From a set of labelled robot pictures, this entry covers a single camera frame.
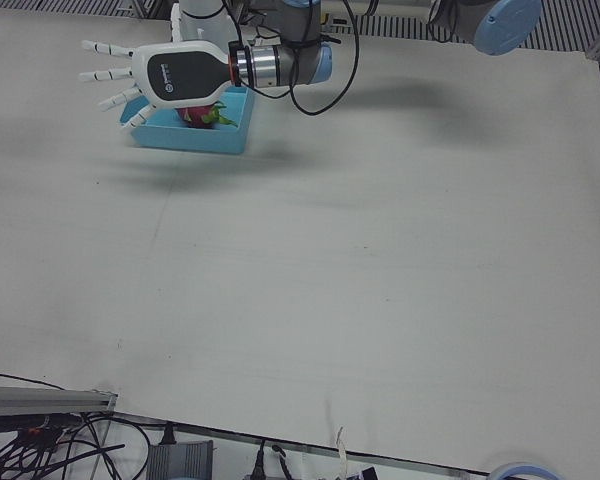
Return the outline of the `white and grey robot hand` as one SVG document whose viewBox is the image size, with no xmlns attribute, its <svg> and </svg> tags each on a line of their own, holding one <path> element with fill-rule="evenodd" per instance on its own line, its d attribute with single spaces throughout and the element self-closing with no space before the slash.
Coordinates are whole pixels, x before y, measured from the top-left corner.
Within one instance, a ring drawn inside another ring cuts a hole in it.
<svg viewBox="0 0 600 480">
<path fill-rule="evenodd" d="M 213 105 L 232 84 L 229 54 L 204 39 L 186 40 L 181 28 L 182 14 L 179 6 L 172 8 L 172 40 L 167 43 L 127 48 L 90 40 L 81 42 L 86 51 L 130 62 L 124 68 L 79 74 L 82 82 L 133 81 L 132 87 L 99 103 L 99 108 L 107 111 L 139 97 L 146 99 L 147 104 L 122 124 L 122 131 L 145 124 L 158 110 Z"/>
</svg>

